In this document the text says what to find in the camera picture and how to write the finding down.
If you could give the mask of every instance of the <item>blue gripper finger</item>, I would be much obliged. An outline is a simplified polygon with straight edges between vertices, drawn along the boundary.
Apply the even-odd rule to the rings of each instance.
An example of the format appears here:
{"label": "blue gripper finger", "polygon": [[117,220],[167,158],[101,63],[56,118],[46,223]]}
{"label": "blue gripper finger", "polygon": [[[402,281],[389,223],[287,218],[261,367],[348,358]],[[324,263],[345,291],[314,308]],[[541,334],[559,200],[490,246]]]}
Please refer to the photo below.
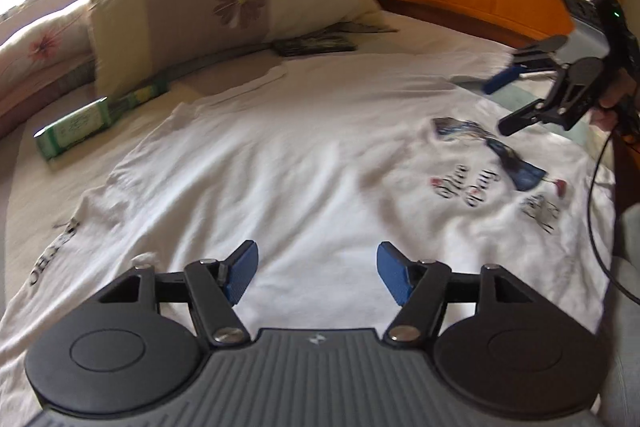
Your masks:
{"label": "blue gripper finger", "polygon": [[407,270],[412,264],[412,261],[409,261],[390,242],[380,243],[376,255],[378,275],[399,306],[404,306],[409,300],[411,292],[414,291],[409,282]]}
{"label": "blue gripper finger", "polygon": [[511,84],[514,80],[517,80],[525,71],[527,71],[527,68],[524,66],[512,66],[506,70],[502,70],[484,83],[482,92],[485,94],[496,92],[498,89],[502,89],[507,84]]}
{"label": "blue gripper finger", "polygon": [[228,277],[222,291],[229,304],[235,306],[258,269],[258,245],[244,241],[223,263],[228,267]]}

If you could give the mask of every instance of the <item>flower-patterned pillowcase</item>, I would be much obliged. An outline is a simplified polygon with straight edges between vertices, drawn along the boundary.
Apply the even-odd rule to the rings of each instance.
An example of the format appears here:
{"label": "flower-patterned pillowcase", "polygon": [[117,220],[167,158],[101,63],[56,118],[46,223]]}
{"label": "flower-patterned pillowcase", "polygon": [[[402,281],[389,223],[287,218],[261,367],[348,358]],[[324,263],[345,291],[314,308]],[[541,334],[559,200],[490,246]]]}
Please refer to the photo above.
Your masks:
{"label": "flower-patterned pillowcase", "polygon": [[91,0],[96,91],[122,95],[175,64],[335,23],[385,27],[375,0]]}
{"label": "flower-patterned pillowcase", "polygon": [[87,3],[78,0],[44,16],[0,46],[0,98],[33,73],[91,52]]}

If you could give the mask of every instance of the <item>white t-shirt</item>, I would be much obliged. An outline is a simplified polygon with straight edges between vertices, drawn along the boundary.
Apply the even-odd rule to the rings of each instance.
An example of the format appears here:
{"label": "white t-shirt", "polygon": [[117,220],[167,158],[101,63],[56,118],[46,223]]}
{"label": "white t-shirt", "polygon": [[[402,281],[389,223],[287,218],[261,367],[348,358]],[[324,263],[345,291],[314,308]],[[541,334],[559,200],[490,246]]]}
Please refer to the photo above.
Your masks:
{"label": "white t-shirt", "polygon": [[[38,410],[24,352],[62,315],[136,263],[180,271],[224,259],[245,239],[257,242],[260,265],[236,312],[253,334],[382,332],[399,310],[376,272],[382,241],[458,272],[501,264],[595,330],[607,282],[586,233],[593,161],[538,126],[492,136],[506,111],[448,82],[488,76],[503,61],[308,58],[178,106],[84,194],[77,224],[10,302],[0,323],[2,427]],[[593,226],[607,264],[611,186],[603,169]],[[188,325],[184,309],[167,313]]]}

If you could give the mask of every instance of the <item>finger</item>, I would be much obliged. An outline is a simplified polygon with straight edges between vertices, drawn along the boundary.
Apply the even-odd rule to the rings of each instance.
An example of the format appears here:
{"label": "finger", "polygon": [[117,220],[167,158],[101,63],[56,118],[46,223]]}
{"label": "finger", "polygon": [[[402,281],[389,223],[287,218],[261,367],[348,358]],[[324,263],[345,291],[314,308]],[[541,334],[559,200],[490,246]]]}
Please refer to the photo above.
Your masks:
{"label": "finger", "polygon": [[606,132],[613,131],[614,127],[618,124],[618,115],[613,111],[609,111],[605,117],[596,122],[596,126]]}
{"label": "finger", "polygon": [[617,78],[607,87],[607,90],[600,97],[600,105],[602,107],[613,107],[620,98],[626,94],[633,94],[636,89],[636,81],[634,81],[626,71],[622,70],[618,73]]}
{"label": "finger", "polygon": [[599,121],[604,120],[606,115],[607,115],[606,111],[603,111],[603,110],[598,109],[597,107],[595,107],[595,108],[591,109],[591,115],[589,117],[589,123],[597,124]]}

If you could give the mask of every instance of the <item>black round pad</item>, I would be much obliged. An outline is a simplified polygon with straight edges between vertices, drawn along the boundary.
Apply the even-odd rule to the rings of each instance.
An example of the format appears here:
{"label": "black round pad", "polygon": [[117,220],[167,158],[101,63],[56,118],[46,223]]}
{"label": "black round pad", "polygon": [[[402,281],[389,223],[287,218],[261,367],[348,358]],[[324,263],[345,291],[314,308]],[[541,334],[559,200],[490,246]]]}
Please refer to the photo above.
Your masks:
{"label": "black round pad", "polygon": [[201,354],[180,324],[122,303],[87,303],[31,346],[25,371],[41,401],[74,414],[115,414],[180,387]]}
{"label": "black round pad", "polygon": [[588,86],[604,70],[604,63],[596,57],[584,57],[576,60],[567,71],[570,79]]}
{"label": "black round pad", "polygon": [[452,325],[433,355],[441,377],[464,398],[516,419],[590,407],[606,373],[593,335],[570,317],[528,303]]}

